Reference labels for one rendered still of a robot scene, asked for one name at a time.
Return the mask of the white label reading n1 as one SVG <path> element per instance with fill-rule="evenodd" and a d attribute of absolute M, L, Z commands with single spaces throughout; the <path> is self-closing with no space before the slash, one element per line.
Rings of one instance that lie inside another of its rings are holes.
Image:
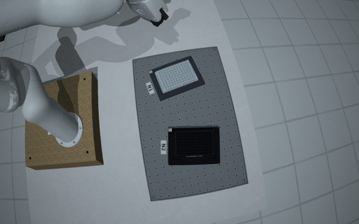
<path fill-rule="evenodd" d="M 153 90 L 151 82 L 146 83 L 146 86 L 148 88 L 149 94 L 155 93 L 154 90 Z"/>

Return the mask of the white n2 label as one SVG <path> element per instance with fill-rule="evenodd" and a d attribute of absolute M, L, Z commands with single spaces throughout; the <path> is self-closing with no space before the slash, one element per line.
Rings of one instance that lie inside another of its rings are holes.
<path fill-rule="evenodd" d="M 166 154 L 166 140 L 161 140 L 161 154 Z"/>

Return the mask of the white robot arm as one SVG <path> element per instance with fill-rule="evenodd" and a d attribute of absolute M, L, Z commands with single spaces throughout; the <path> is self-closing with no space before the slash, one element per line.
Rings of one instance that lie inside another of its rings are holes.
<path fill-rule="evenodd" d="M 81 27 L 115 15 L 124 0 L 0 0 L 0 36 L 34 25 Z M 73 147 L 83 135 L 81 118 L 67 112 L 44 88 L 37 69 L 0 57 L 0 112 L 20 108 L 25 120 Z"/>

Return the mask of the black rectangular frame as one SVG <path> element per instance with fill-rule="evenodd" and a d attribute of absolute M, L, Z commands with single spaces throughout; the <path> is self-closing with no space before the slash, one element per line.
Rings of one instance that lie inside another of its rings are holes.
<path fill-rule="evenodd" d="M 160 87 L 160 85 L 159 85 L 159 82 L 158 82 L 158 80 L 157 80 L 157 78 L 156 78 L 155 72 L 156 72 L 157 70 L 163 69 L 163 68 L 165 68 L 165 67 L 168 67 L 168 66 L 171 66 L 171 65 L 180 63 L 180 62 L 182 62 L 182 61 L 186 61 L 186 60 L 189 60 L 191 66 L 192 66 L 192 68 L 193 68 L 193 70 L 194 70 L 194 72 L 195 72 L 195 74 L 196 74 L 196 76 L 197 76 L 197 78 L 198 78 L 198 81 L 195 81 L 195 82 L 190 83 L 190 84 L 188 84 L 188 85 L 185 85 L 185 86 L 176 88 L 176 89 L 174 89 L 174 90 L 171 90 L 171 91 L 166 92 L 166 93 L 163 94 L 163 92 L 162 92 L 162 90 L 161 90 L 161 87 Z M 159 97 L 160 101 L 165 100 L 165 99 L 168 99 L 168 98 L 170 98 L 170 97 L 172 97 L 172 96 L 178 95 L 178 94 L 180 94 L 180 93 L 189 91 L 189 90 L 191 90 L 191 89 L 194 89 L 194 88 L 196 88 L 196 87 L 199 87 L 199 86 L 202 86 L 202 85 L 205 84 L 205 82 L 204 82 L 204 80 L 203 80 L 203 78 L 202 78 L 202 76 L 201 76 L 201 74 L 200 74 L 200 72 L 199 72 L 199 70 L 198 70 L 198 68 L 197 68 L 197 66 L 196 66 L 196 64 L 195 64 L 195 62 L 193 61 L 193 59 L 192 59 L 191 56 L 186 57 L 186 58 L 183 58 L 183 59 L 180 59 L 180 60 L 178 60 L 178 61 L 175 61 L 175 62 L 172 62 L 172 63 L 169 63 L 169 64 L 166 64 L 166 65 L 163 65 L 163 66 L 158 67 L 158 68 L 156 68 L 156 69 L 153 69 L 153 70 L 149 71 L 149 74 L 150 74 L 150 77 L 151 77 L 151 79 L 152 79 L 152 82 L 153 82 L 153 84 L 154 84 L 154 87 L 155 87 L 155 89 L 156 89 L 156 92 L 157 92 L 157 94 L 158 94 L 158 97 Z"/>

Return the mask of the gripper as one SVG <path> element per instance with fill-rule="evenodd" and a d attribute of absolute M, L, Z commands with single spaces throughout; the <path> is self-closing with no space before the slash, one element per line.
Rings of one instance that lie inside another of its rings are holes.
<path fill-rule="evenodd" d="M 135 14 L 149 19 L 157 27 L 169 17 L 164 11 L 168 12 L 168 8 L 163 0 L 142 0 L 127 4 Z"/>

